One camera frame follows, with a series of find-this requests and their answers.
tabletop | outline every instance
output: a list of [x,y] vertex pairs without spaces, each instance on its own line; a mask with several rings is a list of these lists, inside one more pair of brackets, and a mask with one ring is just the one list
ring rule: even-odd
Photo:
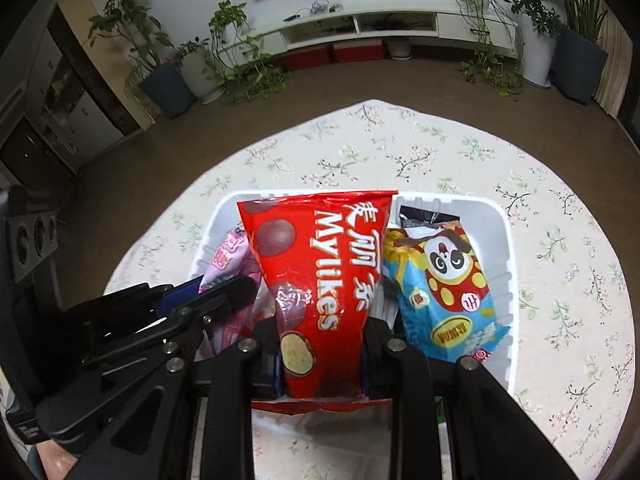
[[[500,204],[520,285],[514,398],[582,480],[597,476],[634,386],[634,326],[613,248],[553,171],[471,126],[369,100],[268,137],[207,171],[130,248],[106,292],[183,282],[216,203],[232,190],[260,188],[391,188]],[[268,430],[254,430],[254,457],[262,480],[353,480],[385,471],[380,457],[340,455]]]

tv stand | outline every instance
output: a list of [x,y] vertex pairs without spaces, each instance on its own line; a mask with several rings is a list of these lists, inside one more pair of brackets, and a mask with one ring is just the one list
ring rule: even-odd
[[[517,24],[492,12],[486,12],[484,19],[496,51],[516,57]],[[375,2],[345,5],[342,10],[300,16],[288,22],[282,19],[257,27],[251,35],[261,34],[260,51],[272,56],[322,43],[393,36],[414,38],[422,44],[473,49],[478,42],[478,32],[470,20],[456,3]],[[225,62],[243,64],[242,60],[248,60],[251,52],[237,41],[218,55]]]

red storage box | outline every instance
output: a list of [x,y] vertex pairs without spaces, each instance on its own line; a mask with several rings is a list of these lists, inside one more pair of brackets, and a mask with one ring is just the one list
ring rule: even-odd
[[310,46],[295,50],[282,58],[287,70],[301,70],[331,63],[329,45]]
[[382,40],[355,40],[334,43],[334,59],[340,63],[385,59]]

floral pattern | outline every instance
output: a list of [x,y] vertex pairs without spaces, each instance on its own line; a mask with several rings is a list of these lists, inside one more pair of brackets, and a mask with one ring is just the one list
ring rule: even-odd
[[[213,208],[232,190],[355,187],[471,194],[504,208],[520,284],[514,398],[582,480],[596,478],[634,386],[623,271],[567,184],[471,126],[369,100],[261,140],[185,190],[130,248],[105,292],[183,282]],[[316,446],[311,435],[262,428],[254,432],[257,478],[386,478],[386,457],[345,453],[335,442]]]

beige curtain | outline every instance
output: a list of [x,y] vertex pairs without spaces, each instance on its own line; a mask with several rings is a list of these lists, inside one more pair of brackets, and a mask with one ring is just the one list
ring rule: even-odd
[[615,119],[618,116],[620,104],[625,95],[626,82],[629,79],[633,44],[625,29],[604,1],[601,2],[600,8],[601,10],[607,9],[607,15],[600,29],[598,45],[609,54],[609,57],[607,57],[607,63],[602,71],[595,99],[602,109]]

